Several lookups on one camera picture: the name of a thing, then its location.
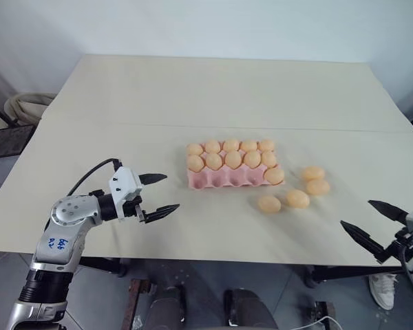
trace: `white sneaker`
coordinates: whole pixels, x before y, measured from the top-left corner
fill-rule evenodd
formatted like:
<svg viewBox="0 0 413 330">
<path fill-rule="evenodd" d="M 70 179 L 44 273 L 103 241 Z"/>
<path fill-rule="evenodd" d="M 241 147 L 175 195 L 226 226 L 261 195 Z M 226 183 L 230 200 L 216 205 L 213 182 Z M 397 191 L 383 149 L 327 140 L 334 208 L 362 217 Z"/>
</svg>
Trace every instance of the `white sneaker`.
<svg viewBox="0 0 413 330">
<path fill-rule="evenodd" d="M 396 275 L 393 274 L 376 274 L 369 276 L 370 293 L 374 301 L 386 311 L 393 308 L 394 283 L 397 281 Z"/>
</svg>

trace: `shoe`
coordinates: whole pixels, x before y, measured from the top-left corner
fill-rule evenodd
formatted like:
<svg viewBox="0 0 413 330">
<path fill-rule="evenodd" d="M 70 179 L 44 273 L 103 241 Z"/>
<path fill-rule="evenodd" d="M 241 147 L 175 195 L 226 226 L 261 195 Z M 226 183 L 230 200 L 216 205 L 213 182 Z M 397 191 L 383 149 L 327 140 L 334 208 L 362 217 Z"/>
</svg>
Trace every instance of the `shoe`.
<svg viewBox="0 0 413 330">
<path fill-rule="evenodd" d="M 228 289 L 224 292 L 225 325 L 238 327 L 238 305 L 245 299 L 259 299 L 252 291 L 245 289 Z"/>
<path fill-rule="evenodd" d="M 369 276 L 370 293 L 374 301 L 386 311 L 393 308 L 394 283 L 397 282 L 396 275 L 376 274 Z"/>
<path fill-rule="evenodd" d="M 180 304 L 180 321 L 185 322 L 185 316 L 187 313 L 187 301 L 185 295 L 185 288 L 182 285 L 176 285 L 175 287 L 168 287 L 161 292 L 156 300 L 172 298 L 176 299 Z"/>
</svg>

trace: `pink egg carton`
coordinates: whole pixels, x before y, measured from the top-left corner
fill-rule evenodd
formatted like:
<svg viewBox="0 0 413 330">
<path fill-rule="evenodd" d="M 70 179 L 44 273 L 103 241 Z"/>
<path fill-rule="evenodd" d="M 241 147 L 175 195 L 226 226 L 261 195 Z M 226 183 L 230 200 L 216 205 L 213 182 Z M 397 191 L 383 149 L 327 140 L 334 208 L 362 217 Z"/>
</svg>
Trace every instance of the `pink egg carton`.
<svg viewBox="0 0 413 330">
<path fill-rule="evenodd" d="M 225 164 L 226 151 L 221 150 L 219 155 L 223 159 L 223 166 L 218 170 L 211 170 L 209 167 L 205 166 L 200 172 L 196 173 L 192 170 L 187 169 L 188 175 L 188 187 L 193 189 L 203 189 L 203 188 L 221 188 L 221 187 L 241 187 L 241 186 L 262 186 L 269 185 L 272 186 L 268 181 L 264 179 L 264 172 L 268 167 L 262 163 L 256 168 L 250 168 L 243 162 L 243 157 L 246 154 L 243 150 L 239 150 L 242 156 L 242 164 L 236 169 L 232 169 Z M 205 161 L 205 156 L 207 153 L 203 152 L 200 157 Z"/>
</svg>

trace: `table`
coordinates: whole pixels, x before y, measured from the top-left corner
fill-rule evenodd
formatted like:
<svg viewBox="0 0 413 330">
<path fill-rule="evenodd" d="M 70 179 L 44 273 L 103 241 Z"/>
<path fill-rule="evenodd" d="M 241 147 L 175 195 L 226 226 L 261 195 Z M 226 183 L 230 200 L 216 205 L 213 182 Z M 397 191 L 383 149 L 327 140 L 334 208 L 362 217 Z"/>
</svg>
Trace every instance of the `table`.
<svg viewBox="0 0 413 330">
<path fill-rule="evenodd" d="M 361 63 L 85 56 L 44 114 L 177 127 L 413 132 Z"/>
</svg>

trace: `egg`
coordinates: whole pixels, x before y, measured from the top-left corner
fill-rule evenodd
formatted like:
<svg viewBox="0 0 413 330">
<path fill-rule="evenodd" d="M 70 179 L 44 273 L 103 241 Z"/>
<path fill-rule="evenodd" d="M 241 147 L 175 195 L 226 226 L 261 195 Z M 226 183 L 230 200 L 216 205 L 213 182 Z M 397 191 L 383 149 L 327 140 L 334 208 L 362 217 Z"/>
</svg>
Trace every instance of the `egg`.
<svg viewBox="0 0 413 330">
<path fill-rule="evenodd" d="M 289 190 L 286 194 L 286 199 L 293 208 L 307 208 L 310 203 L 309 196 L 304 191 L 298 189 Z"/>
<path fill-rule="evenodd" d="M 272 140 L 263 140 L 259 142 L 260 151 L 274 151 L 275 145 Z"/>
<path fill-rule="evenodd" d="M 230 151 L 225 156 L 225 164 L 235 170 L 242 163 L 242 156 L 238 151 Z"/>
<path fill-rule="evenodd" d="M 222 158 L 217 153 L 209 153 L 206 155 L 205 162 L 206 165 L 214 171 L 218 170 L 223 165 Z"/>
<path fill-rule="evenodd" d="M 318 166 L 306 167 L 301 173 L 301 177 L 304 181 L 310 181 L 314 179 L 323 179 L 325 175 L 324 169 Z"/>
<path fill-rule="evenodd" d="M 252 140 L 243 141 L 240 148 L 246 153 L 252 150 L 257 150 L 257 142 Z"/>
<path fill-rule="evenodd" d="M 284 171 L 278 167 L 270 168 L 264 173 L 264 179 L 270 184 L 279 184 L 284 179 Z"/>
<path fill-rule="evenodd" d="M 244 159 L 243 162 L 249 166 L 249 168 L 256 168 L 260 165 L 262 157 L 258 153 L 258 151 L 249 151 Z"/>
<path fill-rule="evenodd" d="M 265 151 L 262 153 L 262 164 L 266 165 L 268 168 L 277 165 L 277 158 L 272 151 Z"/>
<path fill-rule="evenodd" d="M 234 150 L 239 150 L 240 142 L 237 139 L 230 139 L 223 142 L 223 150 L 227 153 Z"/>
<path fill-rule="evenodd" d="M 330 191 L 330 184 L 325 179 L 310 180 L 306 190 L 311 195 L 325 195 Z"/>
<path fill-rule="evenodd" d="M 187 146 L 187 155 L 200 156 L 201 154 L 203 154 L 203 152 L 204 152 L 204 149 L 202 148 L 202 146 L 200 144 L 190 143 Z"/>
<path fill-rule="evenodd" d="M 217 140 L 209 140 L 205 144 L 205 151 L 207 153 L 219 153 L 220 152 L 220 143 Z"/>
<path fill-rule="evenodd" d="M 200 172 L 204 167 L 204 160 L 197 155 L 190 155 L 187 157 L 188 169 L 193 172 Z"/>
<path fill-rule="evenodd" d="M 280 211 L 282 203 L 275 196 L 261 196 L 257 202 L 259 209 L 265 213 L 276 213 Z"/>
</svg>

